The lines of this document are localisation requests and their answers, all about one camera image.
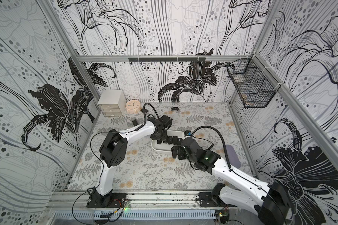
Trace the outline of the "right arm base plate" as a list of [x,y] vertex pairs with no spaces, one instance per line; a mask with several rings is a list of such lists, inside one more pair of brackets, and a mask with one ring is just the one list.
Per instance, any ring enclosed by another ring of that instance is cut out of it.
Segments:
[[197,199],[202,208],[226,206],[218,196],[211,194],[211,192],[200,192]]

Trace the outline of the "white rectangular storage box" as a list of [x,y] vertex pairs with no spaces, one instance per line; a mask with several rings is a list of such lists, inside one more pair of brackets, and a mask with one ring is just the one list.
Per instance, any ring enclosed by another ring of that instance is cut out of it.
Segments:
[[[175,131],[175,130],[168,130],[167,131],[168,136],[177,136],[178,138],[185,139],[184,131]],[[174,146],[174,144],[168,144],[164,143],[163,141],[161,143],[158,143],[157,140],[152,140],[151,147],[154,151],[159,153],[171,153],[171,148]]]

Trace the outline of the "black flip key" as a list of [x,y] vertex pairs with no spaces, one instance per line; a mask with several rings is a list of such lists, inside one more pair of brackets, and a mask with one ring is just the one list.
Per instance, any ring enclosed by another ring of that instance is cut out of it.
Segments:
[[168,144],[173,144],[173,137],[172,136],[168,136]]

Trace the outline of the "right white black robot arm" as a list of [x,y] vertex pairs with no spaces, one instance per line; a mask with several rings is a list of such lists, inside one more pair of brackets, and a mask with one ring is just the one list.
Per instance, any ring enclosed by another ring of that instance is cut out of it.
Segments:
[[279,182],[268,184],[232,166],[228,154],[204,150],[194,139],[194,132],[171,148],[173,158],[188,160],[195,170],[211,175],[234,185],[236,189],[217,184],[211,192],[217,205],[234,205],[257,215],[265,225],[286,225],[290,210],[289,196]]

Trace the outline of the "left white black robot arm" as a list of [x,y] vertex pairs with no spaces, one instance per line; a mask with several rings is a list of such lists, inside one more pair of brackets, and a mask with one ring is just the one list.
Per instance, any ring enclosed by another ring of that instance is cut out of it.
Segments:
[[101,162],[101,173],[97,185],[87,190],[87,208],[123,208],[126,194],[113,194],[113,180],[117,166],[125,159],[127,147],[147,136],[155,141],[168,138],[167,131],[172,126],[171,117],[159,116],[150,103],[145,103],[140,112],[144,116],[141,124],[122,131],[110,130],[100,146],[98,159]]

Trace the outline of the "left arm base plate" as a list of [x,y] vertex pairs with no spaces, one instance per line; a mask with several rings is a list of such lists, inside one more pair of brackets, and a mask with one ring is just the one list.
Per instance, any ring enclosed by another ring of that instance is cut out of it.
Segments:
[[112,193],[102,196],[97,192],[91,193],[86,207],[91,208],[123,208],[126,200],[126,193]]

